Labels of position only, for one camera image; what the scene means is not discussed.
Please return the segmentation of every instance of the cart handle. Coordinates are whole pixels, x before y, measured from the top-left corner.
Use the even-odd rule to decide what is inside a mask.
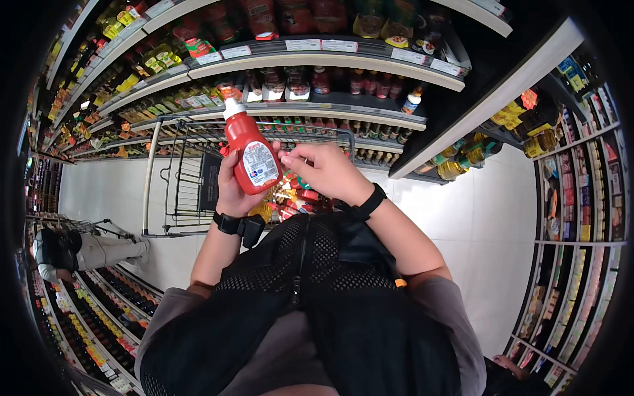
[[[154,135],[152,135],[152,145],[150,146],[150,156],[148,157],[148,169],[145,174],[145,188],[143,190],[143,229],[141,230],[142,236],[149,236],[148,231],[148,213],[150,209],[150,185],[152,184],[152,170],[154,169],[154,157],[156,156],[157,145],[159,143],[159,132],[163,120],[158,119],[156,126],[154,127]]]

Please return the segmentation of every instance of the nutrition label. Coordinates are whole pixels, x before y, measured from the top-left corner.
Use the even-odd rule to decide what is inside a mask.
[[[271,150],[261,142],[253,142],[244,149],[242,163],[254,186],[263,186],[279,175]]]

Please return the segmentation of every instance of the red squeeze bottle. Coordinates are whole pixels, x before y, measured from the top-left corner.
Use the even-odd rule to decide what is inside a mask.
[[[280,162],[244,105],[235,98],[227,98],[224,107],[223,117],[227,121],[224,135],[240,158],[233,172],[244,192],[256,195],[280,182]]]

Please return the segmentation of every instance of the smartwatch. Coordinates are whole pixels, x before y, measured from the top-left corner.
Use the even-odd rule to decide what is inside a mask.
[[[374,210],[383,202],[384,199],[387,198],[385,191],[379,186],[377,183],[374,184],[374,192],[367,201],[365,201],[360,207],[353,206],[350,208],[350,214],[361,220],[367,221],[370,220],[370,214],[374,212]]]

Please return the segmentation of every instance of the gray t-shirt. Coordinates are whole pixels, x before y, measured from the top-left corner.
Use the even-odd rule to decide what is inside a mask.
[[[458,285],[434,276],[421,282],[410,297],[423,306],[427,315],[444,325],[460,368],[463,396],[481,396],[486,386],[486,368],[480,344],[465,312]],[[143,354],[152,336],[167,322],[187,312],[204,298],[189,291],[165,291],[138,350],[134,372],[139,378]],[[328,378],[311,339],[305,313],[293,311],[279,317],[260,343],[255,354],[220,393],[222,396],[261,395],[285,386],[314,384],[336,391]]]

